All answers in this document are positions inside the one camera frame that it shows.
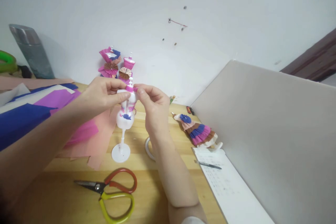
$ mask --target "notebook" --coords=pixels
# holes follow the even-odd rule
[[[193,148],[193,151],[198,161],[222,168],[219,170],[201,165],[228,224],[274,224],[224,150],[212,152],[211,149]]]

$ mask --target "white round base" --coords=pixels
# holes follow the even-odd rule
[[[123,143],[119,143],[116,146],[113,147],[111,156],[112,159],[117,162],[117,163],[123,163],[125,162],[131,154],[131,149],[130,147]]]

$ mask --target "wooden desk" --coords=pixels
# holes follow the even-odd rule
[[[77,84],[83,91],[86,85]],[[70,161],[69,158],[55,158],[42,174],[23,193],[16,204],[16,213],[23,223],[95,223],[106,224],[98,204],[99,195],[76,185],[74,180],[103,181],[119,167],[131,169],[137,179],[138,187],[133,193],[134,212],[126,223],[168,223],[167,198],[163,190],[156,164],[145,151],[148,133],[145,129],[145,109],[140,102],[136,104],[137,114],[133,127],[125,133],[125,143],[131,148],[130,158],[123,164],[111,158],[112,148],[120,142],[121,130],[116,127],[100,171],[87,166],[88,158]],[[187,114],[185,106],[171,104],[169,113]],[[192,151],[192,143],[177,121],[169,117],[171,136],[178,152],[187,165],[197,187],[198,196],[210,224],[225,223],[212,191],[205,179]],[[199,121],[196,116],[190,117]],[[119,174],[118,182],[132,186],[127,174]],[[111,215],[117,216],[127,210],[128,199],[105,202]]]

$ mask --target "paper dress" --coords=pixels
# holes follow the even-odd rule
[[[217,134],[204,124],[199,124],[183,114],[174,115],[174,119],[182,123],[182,128],[186,131],[197,148],[208,148],[214,145],[215,149],[221,148],[223,143],[216,144]]]
[[[104,77],[116,78],[119,69],[118,64],[121,62],[120,52],[108,47],[99,53],[106,63],[98,69],[98,72]]]

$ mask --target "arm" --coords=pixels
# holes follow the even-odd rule
[[[156,87],[136,84],[146,110],[146,130],[169,205],[169,221],[181,224],[189,216],[206,222],[193,179],[177,152],[168,128],[169,98]]]
[[[0,186],[9,208],[80,125],[129,98],[128,92],[116,94],[125,87],[121,80],[95,78],[76,100],[0,152]]]

